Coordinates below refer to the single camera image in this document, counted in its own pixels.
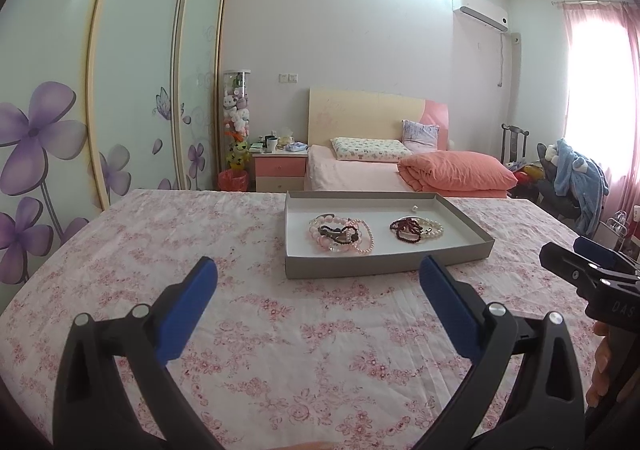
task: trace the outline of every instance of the pink drawer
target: pink drawer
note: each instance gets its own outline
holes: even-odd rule
[[[255,157],[256,177],[303,177],[306,157]]]

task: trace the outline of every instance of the headboard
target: headboard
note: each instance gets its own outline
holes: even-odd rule
[[[402,120],[439,125],[438,149],[446,150],[449,110],[444,104],[393,94],[311,88],[308,144],[331,146],[331,139],[401,140]]]

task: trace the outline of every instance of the sliding wardrobe door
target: sliding wardrobe door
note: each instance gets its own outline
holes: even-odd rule
[[[186,0],[180,38],[180,145],[185,188],[211,190],[218,174],[214,154],[212,102],[218,76],[218,41],[222,0]]]
[[[171,80],[177,1],[96,6],[90,135],[105,207],[131,189],[178,188]]]
[[[7,0],[0,9],[0,312],[101,211],[86,141],[94,1]]]

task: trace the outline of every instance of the pink floral bedspread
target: pink floral bedspread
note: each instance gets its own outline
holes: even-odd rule
[[[416,273],[289,281],[282,194],[135,191],[66,243],[0,317],[0,373],[51,436],[54,382],[72,318],[125,315],[180,282],[202,255],[218,289],[169,370],[229,449],[310,440],[336,448],[410,448],[456,390],[453,351]],[[574,288],[542,270],[540,247],[575,235],[525,200],[451,199],[495,239],[487,260],[452,266],[485,300],[513,312],[562,312],[586,383],[596,338]],[[125,360],[130,401],[158,433]],[[483,427],[513,383],[510,368]]]

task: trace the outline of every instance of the nightstand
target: nightstand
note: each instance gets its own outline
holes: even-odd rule
[[[306,150],[275,154],[252,152],[255,170],[255,191],[286,193],[303,190],[305,187]]]

